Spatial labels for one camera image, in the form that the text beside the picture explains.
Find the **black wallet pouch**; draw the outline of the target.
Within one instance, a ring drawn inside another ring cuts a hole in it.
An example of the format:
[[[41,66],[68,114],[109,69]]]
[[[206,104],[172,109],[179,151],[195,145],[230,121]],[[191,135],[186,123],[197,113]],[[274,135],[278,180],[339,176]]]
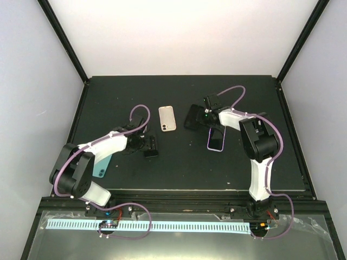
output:
[[[157,150],[147,150],[144,151],[144,157],[146,158],[152,158],[152,157],[157,157],[159,155]]]

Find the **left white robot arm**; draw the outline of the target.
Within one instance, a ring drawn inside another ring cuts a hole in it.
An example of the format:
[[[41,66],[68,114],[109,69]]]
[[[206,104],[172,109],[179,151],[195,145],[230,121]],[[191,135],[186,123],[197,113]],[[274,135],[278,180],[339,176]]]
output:
[[[124,127],[116,127],[100,139],[87,144],[65,144],[49,177],[54,193],[97,205],[104,216],[115,213],[117,204],[111,193],[93,181],[93,174],[106,170],[113,154],[141,151],[144,157],[158,156],[156,138],[147,132],[149,119],[133,116]]]

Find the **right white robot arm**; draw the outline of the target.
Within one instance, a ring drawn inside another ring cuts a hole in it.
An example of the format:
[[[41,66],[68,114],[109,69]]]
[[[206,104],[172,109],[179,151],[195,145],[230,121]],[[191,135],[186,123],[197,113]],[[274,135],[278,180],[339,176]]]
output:
[[[260,218],[270,206],[272,165],[282,153],[283,139],[266,113],[249,114],[224,107],[215,94],[205,96],[203,102],[205,107],[199,109],[196,121],[209,128],[208,150],[223,151],[227,128],[241,134],[251,165],[250,201],[246,210],[250,217]]]

